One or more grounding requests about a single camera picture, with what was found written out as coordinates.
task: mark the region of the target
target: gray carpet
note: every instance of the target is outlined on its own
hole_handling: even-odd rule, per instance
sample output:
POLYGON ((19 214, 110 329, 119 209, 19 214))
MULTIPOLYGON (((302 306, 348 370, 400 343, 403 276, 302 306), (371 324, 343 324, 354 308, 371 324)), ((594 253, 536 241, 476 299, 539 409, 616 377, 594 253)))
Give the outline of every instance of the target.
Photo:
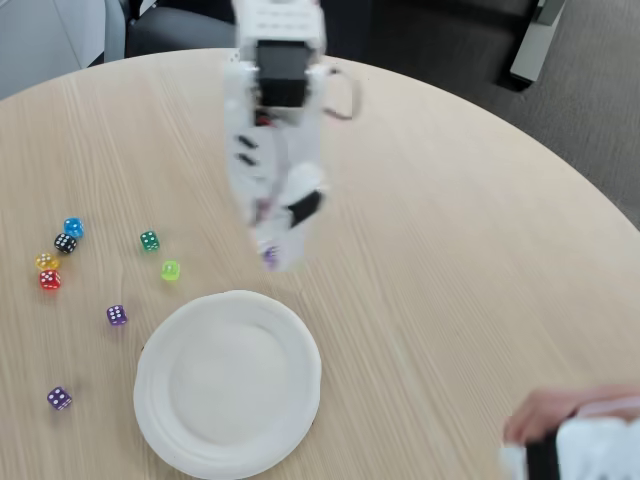
POLYGON ((542 75, 508 67, 536 0, 380 0, 367 62, 465 98, 557 153, 640 227, 640 0, 567 0, 542 75))

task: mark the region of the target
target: orange die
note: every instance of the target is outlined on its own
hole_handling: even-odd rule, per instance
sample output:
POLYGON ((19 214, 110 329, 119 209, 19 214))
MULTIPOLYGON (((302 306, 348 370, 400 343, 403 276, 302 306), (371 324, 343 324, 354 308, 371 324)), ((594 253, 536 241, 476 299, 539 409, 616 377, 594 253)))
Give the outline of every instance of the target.
POLYGON ((55 270, 60 265, 60 262, 55 255, 50 253, 43 253, 36 257, 36 267, 40 270, 55 270))

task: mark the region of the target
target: round wooden table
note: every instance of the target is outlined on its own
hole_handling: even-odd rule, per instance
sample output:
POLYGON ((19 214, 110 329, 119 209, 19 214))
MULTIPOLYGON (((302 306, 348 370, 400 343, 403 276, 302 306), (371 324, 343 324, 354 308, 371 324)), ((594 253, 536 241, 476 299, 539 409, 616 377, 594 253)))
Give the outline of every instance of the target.
POLYGON ((297 312, 324 365, 314 426, 261 479, 499 478, 530 389, 638 378, 638 231, 516 128, 377 68, 327 59, 362 82, 363 114, 325 121, 332 191, 306 261, 264 272, 227 185, 225 57, 126 60, 0 103, 2 478, 185 478, 138 430, 136 363, 174 310, 230 289, 297 312), (86 236, 46 292, 34 257, 68 216, 86 236))

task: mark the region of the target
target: dice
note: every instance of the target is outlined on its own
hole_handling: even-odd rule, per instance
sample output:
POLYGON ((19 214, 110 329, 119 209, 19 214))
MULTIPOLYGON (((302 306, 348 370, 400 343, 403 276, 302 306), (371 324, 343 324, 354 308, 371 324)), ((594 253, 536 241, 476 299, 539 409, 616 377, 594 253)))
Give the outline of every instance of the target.
POLYGON ((153 230, 149 230, 148 232, 144 232, 142 235, 140 235, 140 242, 142 242, 142 248, 144 248, 147 252, 160 248, 158 236, 153 230))
POLYGON ((168 282, 175 282, 180 278, 180 264, 174 260, 167 260, 162 265, 160 276, 168 282))
POLYGON ((277 247, 269 247, 262 253, 262 261, 267 270, 275 270, 278 268, 278 249, 277 247))
POLYGON ((60 275, 55 270, 40 272, 40 286, 45 290, 56 290, 60 285, 60 275))
POLYGON ((56 241, 54 246, 60 250, 62 253, 71 253, 76 249, 78 242, 71 235, 67 235, 66 233, 61 233, 56 237, 56 241))
POLYGON ((60 262, 51 253, 41 253, 36 257, 36 267, 40 270, 55 270, 60 262))
POLYGON ((71 396, 62 387, 56 387, 51 390, 47 395, 47 400, 56 410, 62 410, 71 404, 71 396))
POLYGON ((107 310, 107 320, 114 326, 127 323, 127 315, 124 313, 122 305, 114 305, 107 310))
POLYGON ((84 237, 84 225, 78 217, 69 217, 64 221, 64 233, 75 238, 84 237))

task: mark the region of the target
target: robotic arm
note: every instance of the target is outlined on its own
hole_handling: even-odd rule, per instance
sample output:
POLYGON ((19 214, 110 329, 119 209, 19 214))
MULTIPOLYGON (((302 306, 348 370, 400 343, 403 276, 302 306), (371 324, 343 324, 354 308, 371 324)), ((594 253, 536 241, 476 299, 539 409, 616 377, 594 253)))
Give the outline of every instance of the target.
POLYGON ((326 187, 320 122, 329 68, 324 17, 313 0, 247 0, 225 68, 228 175, 264 265, 302 257, 326 187))

